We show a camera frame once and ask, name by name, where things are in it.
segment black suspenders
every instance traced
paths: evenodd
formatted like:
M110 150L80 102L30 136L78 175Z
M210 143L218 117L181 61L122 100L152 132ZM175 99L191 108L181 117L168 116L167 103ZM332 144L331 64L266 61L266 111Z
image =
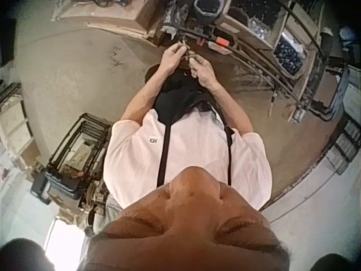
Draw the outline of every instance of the black suspenders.
M226 119L224 118L223 112L220 109L219 105L215 102L214 98L209 93L199 93L190 104L187 104L182 109L184 110L184 113L177 113L178 116L183 116L186 114L189 109L194 108L198 103L200 102L207 102L211 105L213 111L215 111L219 117L221 118L221 121L224 125L224 132L226 133L227 137L227 147L228 147L228 185L231 186L232 179L231 179L231 167L232 167L232 154L231 154L231 146L232 146L232 129L227 125ZM173 123L175 123L177 120L174 120L174 122L165 124L165 133L164 133L164 142L163 142L163 150L162 150L162 157L160 159L160 165L159 165L159 171L158 171L158 179L157 179L157 187L160 187L164 184L165 181L165 171L167 166L167 160L168 160L168 152L169 152L169 141L170 141L170 132L171 132L171 126Z

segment white t-shirt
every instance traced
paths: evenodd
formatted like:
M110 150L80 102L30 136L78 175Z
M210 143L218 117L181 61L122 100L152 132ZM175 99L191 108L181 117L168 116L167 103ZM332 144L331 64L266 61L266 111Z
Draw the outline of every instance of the white t-shirt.
M213 112L194 109L171 127L165 183L190 166L206 169L227 183L228 147L226 133ZM112 129L104 165L104 180L110 193L126 208L157 188L165 125L150 110L143 126L118 121ZM255 209L270 198L271 168L260 136L232 135L232 187Z

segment black container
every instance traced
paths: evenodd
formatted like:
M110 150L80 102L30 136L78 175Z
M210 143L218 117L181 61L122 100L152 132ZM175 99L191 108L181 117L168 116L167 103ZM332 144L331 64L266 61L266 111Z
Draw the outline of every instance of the black container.
M208 25L222 12L224 0L195 0L194 8L199 24Z

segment man's left hand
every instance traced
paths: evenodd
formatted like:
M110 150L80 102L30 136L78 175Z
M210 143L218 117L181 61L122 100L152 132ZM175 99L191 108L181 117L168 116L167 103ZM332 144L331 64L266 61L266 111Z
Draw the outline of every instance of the man's left hand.
M187 46L180 42L170 46L164 51L158 71L170 76L179 66L182 56L186 53Z

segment man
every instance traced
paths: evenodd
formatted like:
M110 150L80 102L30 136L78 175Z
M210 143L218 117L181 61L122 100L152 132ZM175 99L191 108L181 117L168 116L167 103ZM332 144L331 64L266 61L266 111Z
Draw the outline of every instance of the man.
M194 55L191 72L178 69L186 51L176 43L164 52L113 126L104 167L107 187L126 208L197 166L260 209L272 187L263 142L207 60Z
M176 70L186 50L165 51L113 127L104 180L124 210L90 240L79 271L289 269L255 210L271 193L262 140L209 62L193 56L190 73Z

